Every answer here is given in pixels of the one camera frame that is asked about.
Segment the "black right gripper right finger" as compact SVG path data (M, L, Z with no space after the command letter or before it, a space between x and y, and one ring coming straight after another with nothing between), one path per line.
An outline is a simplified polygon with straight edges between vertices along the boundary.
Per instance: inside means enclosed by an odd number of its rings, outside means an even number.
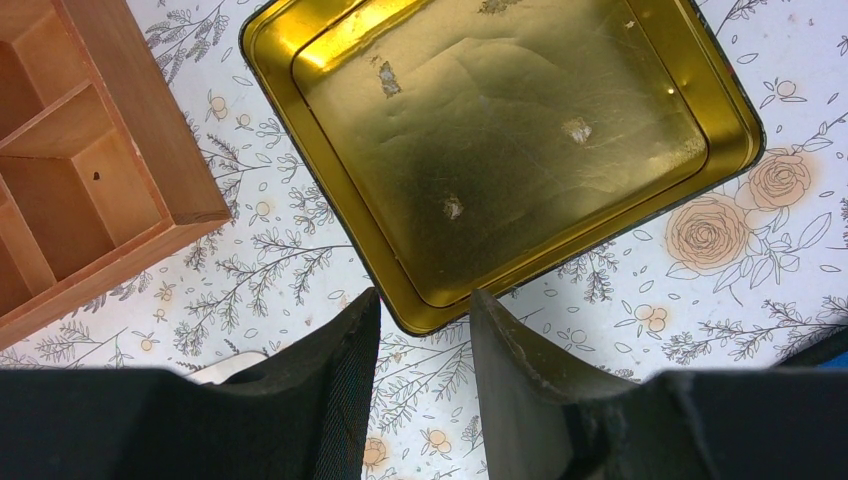
M598 369L471 294L493 479L843 479L847 368Z

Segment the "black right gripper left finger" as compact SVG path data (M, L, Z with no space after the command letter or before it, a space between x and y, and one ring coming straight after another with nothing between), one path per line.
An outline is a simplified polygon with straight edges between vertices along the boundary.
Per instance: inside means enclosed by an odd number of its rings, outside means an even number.
M335 318L219 384L168 370L5 370L5 479L357 479L381 306Z

